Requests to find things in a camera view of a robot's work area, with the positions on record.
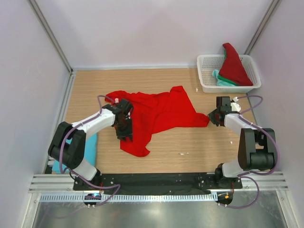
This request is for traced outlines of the bright red t shirt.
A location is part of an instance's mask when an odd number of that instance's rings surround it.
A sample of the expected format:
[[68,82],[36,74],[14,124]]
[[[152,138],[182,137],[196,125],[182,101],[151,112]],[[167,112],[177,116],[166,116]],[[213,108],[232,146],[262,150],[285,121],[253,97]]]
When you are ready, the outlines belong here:
[[182,86],[174,86],[169,92],[159,94],[128,93],[113,91],[108,93],[106,101],[111,99],[128,100],[133,105],[133,140],[121,141],[121,150],[145,157],[150,151],[146,148],[152,135],[175,127],[207,127],[209,118],[196,112]]

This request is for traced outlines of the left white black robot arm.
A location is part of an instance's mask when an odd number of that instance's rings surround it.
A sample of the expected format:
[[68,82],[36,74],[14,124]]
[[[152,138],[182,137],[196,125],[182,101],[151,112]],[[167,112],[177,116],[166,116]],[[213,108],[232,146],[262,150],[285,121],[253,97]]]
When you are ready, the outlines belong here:
[[61,122],[49,146],[48,155],[59,162],[61,172],[65,165],[83,179],[90,190],[96,190],[101,184],[100,171],[85,159],[86,141],[107,127],[115,129],[119,140],[132,141],[132,111],[131,102],[122,99],[118,103],[101,105],[99,111],[81,121]]

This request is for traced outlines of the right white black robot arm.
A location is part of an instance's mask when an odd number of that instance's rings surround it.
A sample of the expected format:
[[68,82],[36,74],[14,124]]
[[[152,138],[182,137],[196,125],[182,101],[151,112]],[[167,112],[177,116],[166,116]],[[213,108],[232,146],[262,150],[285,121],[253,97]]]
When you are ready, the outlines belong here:
[[237,158],[219,164],[213,176],[216,186],[231,186],[247,174],[270,175],[278,168],[280,152],[276,144],[275,132],[262,128],[243,117],[249,109],[242,111],[238,101],[242,97],[216,97],[216,108],[208,114],[216,126],[231,129],[239,136]]

